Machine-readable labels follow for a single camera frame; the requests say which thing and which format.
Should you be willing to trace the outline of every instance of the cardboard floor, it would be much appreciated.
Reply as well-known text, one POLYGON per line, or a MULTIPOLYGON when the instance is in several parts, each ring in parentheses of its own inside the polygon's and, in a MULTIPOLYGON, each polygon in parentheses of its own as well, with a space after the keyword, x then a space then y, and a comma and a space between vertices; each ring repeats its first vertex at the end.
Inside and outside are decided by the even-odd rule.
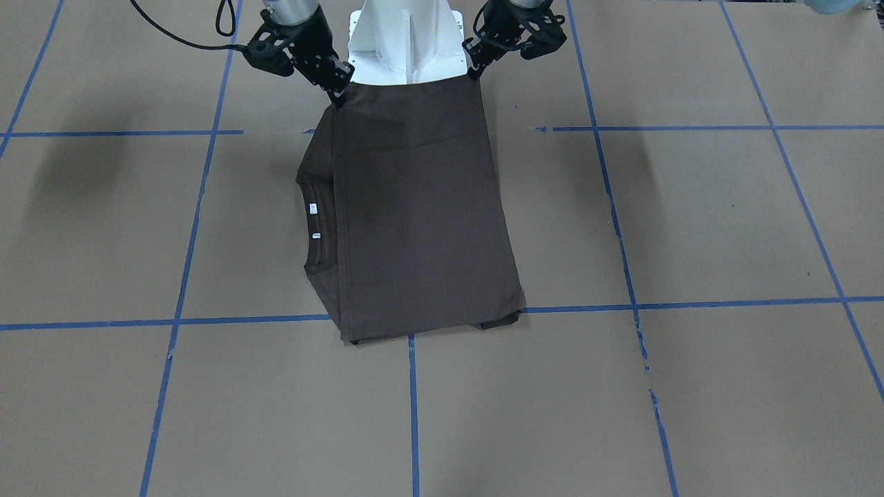
POLYGON ((568 43, 483 77, 526 314, 357 348, 301 268, 321 90, 4 3, 0 494, 884 495, 874 13, 553 7, 568 43))

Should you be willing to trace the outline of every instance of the black cable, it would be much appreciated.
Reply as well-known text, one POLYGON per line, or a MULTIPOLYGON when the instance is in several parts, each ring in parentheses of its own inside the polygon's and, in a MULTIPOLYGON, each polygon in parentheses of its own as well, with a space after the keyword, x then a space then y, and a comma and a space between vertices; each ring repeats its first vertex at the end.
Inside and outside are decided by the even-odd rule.
POLYGON ((224 14, 224 0, 218 4, 218 14, 215 16, 215 32, 230 38, 236 33, 236 11, 233 9, 233 0, 227 0, 227 7, 230 8, 230 32, 221 31, 221 15, 224 14))
MULTIPOLYGON (((221 0, 221 5, 219 5, 219 7, 218 7, 218 15, 217 15, 216 22, 215 22, 216 29, 219 33, 221 32, 221 30, 220 30, 221 12, 224 9, 224 1, 225 0, 221 0)), ((134 7, 135 10, 138 11, 138 13, 144 18, 144 20, 146 20, 151 26, 153 26, 157 30, 159 30, 160 33, 165 34, 166 36, 169 36, 170 38, 172 38, 176 42, 184 43, 188 47, 193 47, 195 49, 200 49, 200 50, 236 50, 239 52, 242 52, 243 50, 246 49, 246 47, 244 47, 243 45, 232 45, 232 44, 231 45, 200 45, 198 43, 189 42, 189 41, 185 40, 184 38, 180 38, 180 37, 176 36, 175 34, 172 34, 164 27, 158 25, 156 23, 156 21, 151 19, 150 16, 145 11, 143 11, 141 9, 141 7, 138 5, 138 2, 136 2, 135 0, 129 0, 129 2, 132 4, 132 7, 134 7)), ((235 14, 235 12, 233 12, 232 8, 233 8, 233 6, 231 4, 231 13, 233 14, 232 23, 233 23, 234 30, 235 30, 236 14, 235 14)))

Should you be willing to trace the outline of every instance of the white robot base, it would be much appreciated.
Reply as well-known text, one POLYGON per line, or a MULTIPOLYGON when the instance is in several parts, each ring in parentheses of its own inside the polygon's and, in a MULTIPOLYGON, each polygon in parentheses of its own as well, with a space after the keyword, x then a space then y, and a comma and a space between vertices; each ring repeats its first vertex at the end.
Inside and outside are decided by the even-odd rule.
POLYGON ((447 0, 366 0, 350 15, 353 81, 391 86, 461 76, 462 42, 463 16, 447 0))

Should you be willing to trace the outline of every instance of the grid line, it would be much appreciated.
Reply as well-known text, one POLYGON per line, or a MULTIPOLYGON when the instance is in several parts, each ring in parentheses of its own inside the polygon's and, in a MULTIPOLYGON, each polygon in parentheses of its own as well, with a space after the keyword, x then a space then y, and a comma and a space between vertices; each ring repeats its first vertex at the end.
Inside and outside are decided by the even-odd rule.
POLYGON ((217 131, 211 129, 164 129, 164 130, 144 130, 144 131, 34 131, 11 133, 11 138, 82 138, 93 136, 200 136, 213 134, 244 134, 243 129, 219 129, 217 131))
POLYGON ((884 401, 884 385, 881 384, 881 379, 878 375, 878 370, 875 368, 875 364, 872 360, 872 355, 869 353, 869 349, 865 345, 863 334, 859 331, 857 320, 854 318, 853 311, 850 309, 850 303, 847 301, 847 298, 844 295, 841 281, 839 281, 838 275, 834 270, 832 260, 831 258, 829 258, 828 251, 826 250, 826 244, 823 243, 822 235, 819 233, 817 223, 813 219, 813 214, 811 213, 810 206, 808 205, 807 200, 804 198, 804 192, 802 192, 801 190, 801 185, 798 183, 798 177, 795 174, 795 169, 792 167, 792 163, 789 160, 789 154, 786 152, 786 146, 783 144, 782 138, 780 137, 780 132, 774 123, 774 117, 771 115, 764 94, 761 92, 761 87, 759 86, 758 80, 755 77, 755 72, 752 71, 752 67, 749 64, 749 58, 746 57, 746 52, 743 49, 743 44, 740 42, 740 36, 736 33, 734 23, 731 20, 730 15, 728 14, 728 8, 725 7, 725 4, 723 2, 719 3, 719 6, 721 7, 721 12, 724 14, 724 19, 728 23, 730 33, 734 36, 736 48, 740 52, 740 57, 743 59, 743 64, 746 66, 746 71, 749 73, 749 78, 752 81, 752 86, 755 88, 755 93, 758 94, 758 100, 761 102, 761 108, 764 110, 765 116, 767 116, 767 122, 770 125, 771 132, 773 132, 773 137, 776 140, 777 147, 780 149, 782 161, 786 165, 786 170, 789 172, 789 177, 792 180, 792 185, 795 187, 795 193, 798 196, 798 201, 801 202, 801 207, 802 209, 804 209, 804 215, 807 217, 807 222, 811 225, 813 237, 816 239, 817 246, 819 247, 819 252, 820 254, 822 254, 823 260, 826 262, 826 267, 828 268, 829 275, 832 278, 832 283, 834 283, 835 291, 838 292, 838 298, 841 302, 841 305, 844 307, 844 312, 847 314, 847 319, 850 322, 850 327, 852 328, 853 334, 857 339, 859 348, 863 353, 865 364, 868 366, 869 372, 872 374, 875 386, 878 388, 878 395, 884 401))
MULTIPOLYGON (((847 302, 884 302, 884 295, 862 295, 845 297, 847 302)), ((661 309, 714 309, 734 307, 783 307, 792 305, 820 305, 841 303, 840 297, 812 297, 798 299, 765 299, 743 301, 697 301, 697 302, 647 302, 638 303, 640 310, 661 309)), ((611 305, 562 305, 547 307, 526 307, 525 314, 564 314, 592 313, 632 310, 628 303, 611 305)), ((297 323, 306 321, 329 321, 328 314, 280 314, 268 316, 227 316, 227 317, 182 317, 179 326, 194 325, 249 325, 257 323, 297 323)), ((140 326, 172 325, 173 317, 158 319, 121 319, 107 321, 70 321, 50 323, 10 323, 0 324, 0 332, 77 330, 86 328, 128 328, 140 326)))
POLYGON ((25 106, 25 101, 27 100, 27 94, 31 91, 31 85, 34 84, 34 78, 37 75, 37 71, 40 70, 40 63, 43 61, 43 56, 46 55, 46 49, 50 45, 50 40, 52 39, 52 33, 55 32, 55 26, 58 23, 58 16, 61 14, 62 6, 65 4, 65 0, 58 0, 58 4, 56 5, 56 10, 52 14, 52 21, 50 22, 50 27, 46 31, 46 37, 43 38, 43 45, 40 47, 40 52, 37 53, 37 59, 34 61, 34 67, 31 68, 31 73, 27 76, 27 81, 25 82, 24 89, 21 90, 21 96, 19 96, 19 102, 15 105, 15 112, 12 113, 12 119, 9 121, 9 127, 6 128, 6 133, 4 134, 3 141, 0 141, 0 157, 3 157, 4 152, 6 151, 6 145, 9 144, 9 140, 12 136, 12 131, 15 129, 15 123, 19 120, 19 115, 21 114, 22 108, 25 106))
MULTIPOLYGON (((240 17, 242 12, 242 0, 238 0, 236 6, 236 18, 240 17)), ((236 35, 232 37, 231 43, 236 43, 236 35)), ((206 193, 206 181, 209 178, 212 157, 215 153, 215 143, 218 137, 218 126, 221 121, 221 110, 224 107, 225 91, 227 90, 227 79, 230 76, 230 66, 233 61, 233 51, 227 51, 227 60, 225 62, 224 73, 221 78, 221 88, 218 90, 217 104, 215 107, 215 118, 212 122, 212 133, 209 139, 209 148, 206 151, 206 162, 202 168, 202 179, 200 181, 200 191, 196 197, 196 209, 194 211, 194 222, 191 226, 190 241, 187 244, 187 255, 184 261, 184 270, 181 275, 181 289, 179 291, 178 303, 175 306, 175 318, 172 322, 171 332, 169 334, 169 347, 166 351, 165 364, 163 367, 163 379, 160 382, 160 391, 156 400, 156 413, 154 414, 153 429, 150 433, 150 442, 148 444, 148 454, 144 462, 144 473, 141 477, 141 489, 139 497, 147 497, 150 485, 150 473, 153 470, 154 456, 156 454, 156 443, 159 439, 160 424, 163 420, 163 409, 165 406, 165 396, 169 389, 169 379, 171 376, 171 365, 174 359, 173 352, 178 341, 178 331, 181 324, 181 314, 184 310, 184 300, 187 294, 187 282, 190 277, 190 266, 194 260, 194 249, 196 246, 196 235, 200 227, 200 209, 202 207, 202 198, 206 193)))
POLYGON ((415 336, 408 336, 408 398, 411 402, 411 494, 421 495, 420 437, 417 419, 417 357, 415 356, 415 336))
MULTIPOLYGON (((642 334, 642 326, 641 326, 641 317, 639 315, 638 304, 636 302, 636 292, 635 288, 632 284, 632 276, 629 273, 629 260, 626 254, 626 246, 623 243, 623 235, 620 229, 620 221, 617 218, 617 206, 614 201, 613 190, 611 189, 611 180, 608 177, 607 164, 605 161, 605 151, 602 148, 602 138, 598 129, 598 121, 596 120, 596 112, 595 107, 592 104, 592 93, 590 92, 590 81, 586 75, 586 67, 583 64, 583 53, 580 49, 580 38, 577 35, 577 23, 574 17, 574 11, 571 7, 571 0, 565 0, 566 6, 568 7, 568 17, 571 24, 571 34, 574 36, 574 48, 577 55, 577 64, 580 68, 580 75, 583 78, 583 91, 586 94, 586 106, 590 113, 590 122, 592 123, 592 133, 596 142, 596 150, 598 152, 598 162, 601 167, 602 178, 605 181, 605 191, 608 194, 608 199, 611 202, 611 222, 613 224, 614 233, 617 235, 617 242, 620 244, 620 254, 623 262, 623 276, 626 279, 626 288, 629 291, 629 305, 632 309, 633 319, 636 323, 636 335, 638 336, 638 345, 642 352, 642 357, 644 359, 644 370, 645 372, 650 371, 650 361, 648 359, 648 351, 644 346, 644 336, 642 334)), ((675 470, 672 464, 672 456, 669 452, 669 444, 666 436, 666 427, 663 425, 663 420, 659 414, 659 401, 657 395, 653 392, 653 390, 649 391, 651 394, 651 404, 654 412, 654 416, 657 421, 657 427, 660 438, 660 448, 663 452, 663 460, 666 463, 667 476, 669 478, 669 489, 672 492, 672 497, 678 497, 678 482, 675 478, 675 470)))
MULTIPOLYGON (((535 129, 545 131, 546 126, 538 126, 535 129)), ((552 130, 558 133, 590 133, 599 131, 857 131, 857 130, 884 130, 884 125, 720 125, 720 126, 553 126, 552 130)))

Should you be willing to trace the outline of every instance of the blue tape line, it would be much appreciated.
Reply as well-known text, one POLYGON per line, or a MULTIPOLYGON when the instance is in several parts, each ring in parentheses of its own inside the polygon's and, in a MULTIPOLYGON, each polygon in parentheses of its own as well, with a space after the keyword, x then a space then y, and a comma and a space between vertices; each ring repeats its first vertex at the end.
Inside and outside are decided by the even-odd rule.
POLYGON ((606 310, 632 310, 630 304, 615 305, 563 305, 557 307, 526 307, 525 314, 547 314, 559 312, 600 312, 606 310))
POLYGON ((62 5, 65 4, 65 0, 58 0, 58 4, 56 5, 55 13, 52 14, 52 21, 50 22, 50 28, 46 32, 46 37, 43 38, 43 45, 40 47, 40 53, 37 54, 37 59, 34 61, 34 67, 31 68, 31 73, 27 76, 27 81, 25 82, 25 88, 21 90, 21 96, 19 97, 19 102, 15 106, 15 112, 12 113, 12 119, 9 121, 9 127, 6 128, 6 134, 3 137, 3 141, 0 142, 0 157, 3 156, 3 153, 6 151, 6 145, 9 144, 10 136, 12 135, 12 130, 15 128, 15 123, 19 120, 19 115, 21 115, 21 109, 25 106, 25 100, 27 100, 27 94, 31 91, 31 85, 34 84, 34 77, 37 75, 37 71, 40 69, 40 63, 43 61, 43 56, 46 55, 46 49, 50 45, 50 39, 52 39, 52 33, 55 31, 55 26, 58 23, 58 15, 61 13, 62 5))
POLYGON ((841 303, 838 297, 820 297, 807 299, 768 299, 756 301, 717 301, 717 302, 670 302, 670 303, 640 303, 638 308, 648 309, 703 309, 717 307, 764 307, 776 305, 808 305, 821 303, 841 303))
POLYGON ((417 432, 417 359, 415 336, 408 336, 408 380, 411 392, 411 495, 421 497, 421 461, 417 432))
POLYGON ((870 295, 866 297, 847 297, 847 302, 884 302, 884 295, 870 295))
MULTIPOLYGON (((242 12, 242 0, 238 0, 236 5, 236 18, 239 19, 242 12)), ((231 40, 236 43, 236 36, 231 40)), ((202 179, 200 181, 200 193, 196 197, 196 210, 194 212, 194 223, 190 230, 190 242, 187 244, 187 256, 184 262, 184 271, 181 275, 181 289, 178 296, 178 303, 175 306, 175 322, 172 325, 169 335, 169 347, 166 352, 165 366, 163 368, 163 380, 160 383, 160 393, 156 399, 156 413, 154 415, 154 425, 150 433, 150 444, 148 446, 148 455, 144 462, 144 474, 141 477, 141 490, 139 497, 147 497, 148 487, 150 484, 150 473, 153 470, 154 455, 156 453, 156 441, 159 438, 160 423, 163 420, 163 408, 165 406, 165 396, 169 389, 169 377, 171 375, 171 362, 173 359, 172 352, 175 350, 175 344, 178 341, 178 329, 181 320, 181 313, 184 309, 184 298, 187 293, 187 280, 190 277, 190 266, 194 260, 194 248, 196 246, 196 235, 200 227, 200 208, 202 207, 202 197, 206 193, 206 180, 209 177, 209 170, 212 164, 212 156, 215 152, 215 142, 217 139, 218 126, 221 121, 221 109, 224 106, 225 91, 227 90, 227 79, 230 77, 230 66, 233 61, 233 51, 227 51, 227 60, 224 67, 224 75, 221 78, 221 88, 218 90, 218 99, 215 106, 215 119, 212 122, 212 134, 209 139, 209 149, 206 151, 206 162, 202 168, 202 179)))
POLYGON ((0 332, 22 330, 68 330, 86 328, 131 328, 136 326, 168 326, 174 319, 130 319, 126 321, 79 321, 73 323, 22 323, 0 325, 0 332))
POLYGON ((590 92, 590 81, 586 76, 586 67, 583 65, 583 53, 580 49, 580 39, 577 36, 577 26, 574 21, 574 12, 571 8, 571 0, 566 0, 568 7, 568 17, 571 21, 571 34, 574 36, 574 48, 577 52, 577 64, 580 66, 580 76, 583 78, 583 91, 586 93, 586 105, 590 111, 590 121, 592 123, 593 133, 596 139, 596 151, 598 153, 598 162, 602 169, 602 178, 605 181, 605 192, 611 203, 611 220, 613 223, 614 233, 617 235, 617 242, 620 244, 620 256, 623 262, 623 275, 626 278, 626 288, 629 292, 629 304, 632 309, 632 317, 636 323, 636 335, 638 336, 638 346, 642 351, 644 359, 644 369, 649 370, 648 350, 644 346, 644 334, 642 333, 641 318, 638 314, 638 306, 636 303, 636 291, 632 285, 632 275, 629 272, 629 261, 626 257, 626 246, 623 244, 623 235, 620 229, 620 220, 617 217, 617 207, 614 204, 613 191, 611 190, 611 180, 608 177, 607 163, 605 161, 605 151, 602 149, 602 139, 598 133, 598 122, 596 121, 595 106, 592 104, 592 93, 590 92))
POLYGON ((884 125, 777 125, 776 129, 800 129, 800 130, 851 130, 851 129, 884 129, 884 125))
MULTIPOLYGON (((884 295, 863 295, 846 297, 847 302, 884 302, 884 295)), ((839 297, 797 298, 797 299, 766 299, 746 301, 711 301, 711 302, 652 302, 639 303, 640 310, 655 309, 697 309, 697 308, 727 308, 727 307, 764 307, 764 306, 789 306, 789 305, 813 305, 840 303, 839 297)), ((555 314, 555 313, 581 313, 581 312, 605 312, 616 310, 631 310, 632 305, 566 305, 552 307, 528 307, 524 309, 526 314, 555 314)), ((188 325, 237 325, 249 323, 287 323, 303 321, 328 321, 328 314, 292 314, 277 316, 242 316, 242 317, 183 317, 178 323, 181 326, 188 325)), ((22 330, 66 330, 80 328, 127 328, 137 326, 167 326, 173 325, 175 319, 129 319, 119 321, 72 321, 58 323, 13 323, 0 324, 0 332, 22 330)))
POLYGON ((801 202, 802 209, 804 209, 804 215, 807 217, 807 222, 811 225, 813 237, 816 239, 817 245, 819 246, 819 252, 822 254, 823 260, 826 262, 826 267, 828 268, 829 275, 832 277, 832 283, 834 283, 835 290, 838 292, 838 297, 841 299, 842 306, 844 307, 844 312, 847 314, 847 319, 848 321, 850 321, 850 327, 853 329, 853 334, 857 338, 859 348, 863 352, 865 363, 869 368, 869 372, 872 373, 872 378, 874 379, 875 385, 878 387, 878 394, 880 395, 881 400, 884 401, 884 385, 881 384, 878 370, 875 368, 875 364, 872 361, 872 356, 871 354, 869 354, 869 349, 865 345, 863 334, 859 331, 859 326, 857 326, 857 321, 853 317, 853 311, 850 310, 850 304, 848 303, 848 300, 844 295, 841 282, 838 280, 838 275, 835 274, 832 260, 829 258, 828 251, 826 250, 826 245, 823 243, 822 236, 820 236, 819 234, 817 223, 813 220, 811 209, 810 207, 808 207, 807 201, 804 198, 804 192, 801 191, 801 185, 798 184, 798 177, 795 175, 795 170, 792 168, 792 163, 789 160, 789 154, 786 153, 786 147, 783 145, 782 139, 780 138, 780 133, 777 131, 777 127, 774 124, 774 117, 771 115, 770 109, 767 106, 767 101, 765 100, 764 95, 762 95, 761 93, 761 87, 758 85, 758 80, 755 78, 755 72, 752 71, 752 67, 749 64, 749 59, 746 57, 746 52, 743 49, 743 44, 740 42, 740 37, 737 35, 736 28, 734 28, 734 23, 733 21, 731 21, 730 15, 728 14, 728 8, 725 7, 724 3, 720 3, 719 6, 721 7, 721 12, 724 14, 724 19, 728 23, 730 33, 734 36, 736 48, 737 50, 739 50, 740 57, 743 59, 743 64, 746 66, 746 71, 749 73, 749 78, 752 81, 752 86, 755 88, 755 93, 758 94, 758 100, 761 102, 761 108, 764 110, 765 115, 767 116, 767 122, 770 125, 771 131, 773 132, 773 137, 776 139, 777 147, 780 149, 783 163, 785 163, 786 169, 787 171, 789 171, 789 177, 792 179, 792 185, 795 187, 795 192, 798 195, 798 200, 801 202))
POLYGON ((13 133, 13 138, 56 138, 56 137, 84 137, 84 136, 193 136, 211 134, 244 134, 242 129, 223 129, 212 131, 210 129, 182 129, 162 131, 59 131, 59 132, 27 132, 13 133))
POLYGON ((672 455, 669 452, 669 441, 666 436, 666 427, 663 426, 663 419, 660 417, 659 401, 654 390, 651 393, 651 404, 654 407, 654 418, 657 420, 657 432, 660 436, 660 444, 663 446, 663 460, 666 461, 666 470, 669 474, 669 489, 672 491, 673 497, 678 497, 678 482, 675 481, 675 470, 672 467, 672 455))
POLYGON ((246 316, 246 317, 190 317, 179 320, 180 325, 238 325, 247 323, 294 323, 301 321, 329 321, 328 314, 300 316, 246 316))
MULTIPOLYGON (((770 131, 770 126, 553 126, 552 130, 560 133, 590 131, 770 131)), ((783 130, 862 130, 884 129, 884 125, 794 125, 776 126, 783 130)))
MULTIPOLYGON (((636 334, 638 335, 638 344, 642 351, 642 358, 644 359, 644 370, 645 372, 650 371, 650 365, 648 362, 648 351, 644 346, 644 335, 642 334, 641 320, 638 313, 638 305, 636 303, 636 293, 635 289, 632 285, 632 277, 629 273, 629 262, 626 256, 626 247, 623 244, 623 237, 620 230, 620 222, 617 218, 617 208, 614 204, 613 192, 611 190, 611 181, 608 177, 607 165, 605 162, 605 152, 602 149, 602 141, 601 136, 598 132, 598 122, 596 120, 595 108, 592 104, 592 93, 590 92, 590 83, 589 79, 586 76, 586 68, 583 65, 583 53, 580 50, 580 40, 577 36, 577 26, 574 18, 574 11, 571 8, 571 0, 565 0, 566 5, 568 6, 568 17, 571 21, 571 34, 574 36, 574 46, 577 51, 577 63, 580 65, 580 75, 583 78, 583 91, 586 93, 586 104, 590 110, 590 121, 593 127, 593 135, 596 140, 596 148, 598 150, 598 161, 601 165, 602 169, 602 177, 605 180, 605 191, 608 194, 608 198, 611 200, 611 220, 613 223, 614 232, 617 235, 617 241, 620 243, 620 253, 621 258, 623 260, 623 274, 626 277, 626 287, 629 291, 629 304, 632 309, 633 319, 636 322, 636 334)), ((659 411, 657 407, 657 396, 651 392, 652 403, 654 404, 654 416, 657 418, 657 426, 659 429, 659 437, 660 437, 660 445, 663 448, 663 457, 666 460, 667 466, 667 475, 669 477, 669 485, 672 489, 673 497, 678 497, 678 485, 675 483, 675 471, 672 466, 672 458, 669 454, 669 443, 666 438, 666 430, 663 429, 663 424, 659 418, 659 411)))

